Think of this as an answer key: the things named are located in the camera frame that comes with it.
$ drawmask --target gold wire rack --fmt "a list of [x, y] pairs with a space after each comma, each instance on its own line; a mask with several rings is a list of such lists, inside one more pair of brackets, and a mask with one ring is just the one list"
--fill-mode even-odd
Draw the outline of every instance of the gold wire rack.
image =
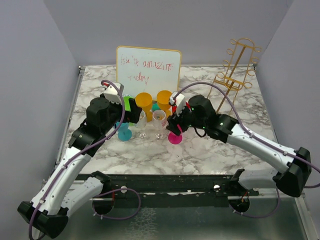
[[[244, 87], [246, 89], [250, 89], [252, 88], [252, 83], [249, 82], [249, 81], [246, 81], [247, 79], [247, 76], [254, 76], [256, 71], [255, 69], [251, 68], [250, 67], [250, 64], [257, 64], [258, 61], [259, 61], [259, 58], [258, 57], [255, 57], [253, 56], [254, 53], [260, 53], [262, 48], [260, 46], [256, 46], [255, 43], [249, 39], [249, 38], [239, 38], [238, 40], [235, 40], [235, 39], [231, 39], [230, 40], [230, 43], [232, 45], [234, 45], [234, 49], [231, 49], [231, 48], [228, 48], [226, 50], [226, 53], [228, 55], [231, 55], [231, 59], [230, 61], [228, 60], [223, 60], [222, 61], [222, 65], [224, 67], [226, 67], [226, 71], [225, 72], [222, 72], [222, 71], [219, 71], [215, 77], [214, 77], [214, 80], [213, 80], [213, 84], [220, 84], [220, 85], [224, 85], [226, 88], [227, 88], [227, 91], [226, 91], [226, 95], [228, 95], [230, 93], [230, 91], [233, 91], [235, 92], [235, 95], [234, 95], [234, 98], [233, 98], [233, 101], [232, 103], [234, 104], [235, 103], [235, 100], [236, 100], [236, 97], [238, 95], [238, 92]], [[237, 51], [237, 48], [241, 48], [241, 52], [239, 53], [236, 61], [235, 61], [235, 64], [233, 67], [231, 67], [232, 63], [233, 63], [233, 60], [235, 59], [235, 55], [236, 55], [236, 51]], [[250, 58], [249, 58], [249, 61], [248, 61], [248, 64], [246, 65], [246, 71], [245, 71], [245, 75], [243, 77], [243, 79], [234, 79], [232, 78], [234, 72], [235, 72], [235, 69], [243, 55], [243, 53], [245, 52], [245, 50], [248, 49], [250, 51]], [[211, 94], [211, 91], [212, 91], [212, 87], [210, 88], [210, 91], [207, 95], [207, 98], [210, 96]], [[221, 109], [222, 105], [224, 104], [226, 100], [226, 97], [223, 97], [219, 107], [217, 108], [216, 112], [218, 113], [219, 110]]]

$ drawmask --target handwritten text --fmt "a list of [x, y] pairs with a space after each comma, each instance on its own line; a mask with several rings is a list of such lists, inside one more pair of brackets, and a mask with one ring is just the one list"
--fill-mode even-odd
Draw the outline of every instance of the handwritten text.
[[144, 82], [145, 85], [147, 85], [148, 81], [149, 81], [149, 77], [145, 76], [145, 75], [142, 75], [141, 72], [139, 72], [139, 74], [136, 75], [136, 76], [128, 76], [128, 79], [130, 79], [130, 81], [131, 80], [136, 80], [136, 81]]

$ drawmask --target whiteboard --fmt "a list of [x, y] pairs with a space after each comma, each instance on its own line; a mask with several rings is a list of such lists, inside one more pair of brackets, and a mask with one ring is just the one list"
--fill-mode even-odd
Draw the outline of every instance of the whiteboard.
[[118, 46], [116, 81], [124, 85], [123, 94], [146, 92], [155, 101], [159, 91], [178, 89], [181, 58], [178, 50]]

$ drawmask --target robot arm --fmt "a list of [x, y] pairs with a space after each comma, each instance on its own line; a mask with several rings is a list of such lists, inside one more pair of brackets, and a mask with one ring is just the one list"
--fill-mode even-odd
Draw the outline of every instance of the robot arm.
[[[245, 189], [278, 188], [292, 197], [301, 195], [311, 173], [311, 167], [292, 156], [310, 162], [308, 150], [303, 147], [294, 150], [260, 136], [245, 126], [244, 130], [237, 119], [216, 113], [210, 100], [202, 95], [190, 98], [187, 107], [186, 98], [179, 94], [174, 99], [176, 94], [177, 92], [174, 92], [169, 100], [175, 107], [175, 113], [167, 119], [168, 130], [178, 136], [190, 127], [202, 129], [210, 138], [240, 147], [273, 167], [255, 171], [242, 170], [238, 181]], [[272, 147], [280, 148], [284, 153]]]
[[[123, 85], [120, 83], [114, 83], [114, 85], [122, 94]], [[103, 144], [101, 140], [122, 117], [123, 107], [118, 92], [111, 85], [107, 84], [105, 87], [104, 93], [90, 102], [90, 106], [86, 109], [86, 119], [73, 132], [68, 143], [69, 147], [48, 182], [31, 202], [24, 201], [18, 207], [18, 212], [29, 223], [39, 206], [32, 225], [50, 238], [55, 238], [62, 232], [68, 217], [82, 204], [100, 194], [103, 188], [108, 187], [107, 177], [93, 175], [79, 188], [67, 194], [82, 168]], [[129, 99], [129, 105], [130, 111], [124, 112], [123, 122], [137, 123], [142, 109], [136, 105], [133, 98]], [[70, 161], [73, 156], [96, 143], [96, 146]], [[47, 197], [43, 200], [44, 193], [47, 191]]]

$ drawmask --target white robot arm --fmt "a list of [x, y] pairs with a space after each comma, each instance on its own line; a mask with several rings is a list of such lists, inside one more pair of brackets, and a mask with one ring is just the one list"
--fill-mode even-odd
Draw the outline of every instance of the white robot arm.
[[202, 129], [210, 138], [237, 146], [267, 162], [268, 169], [242, 171], [238, 182], [245, 189], [278, 188], [289, 196], [300, 196], [311, 173], [310, 165], [306, 164], [311, 162], [307, 149], [280, 145], [229, 115], [217, 114], [210, 100], [202, 95], [193, 96], [187, 104], [186, 98], [177, 94], [174, 92], [169, 99], [175, 113], [167, 119], [168, 130], [178, 136], [190, 127]]

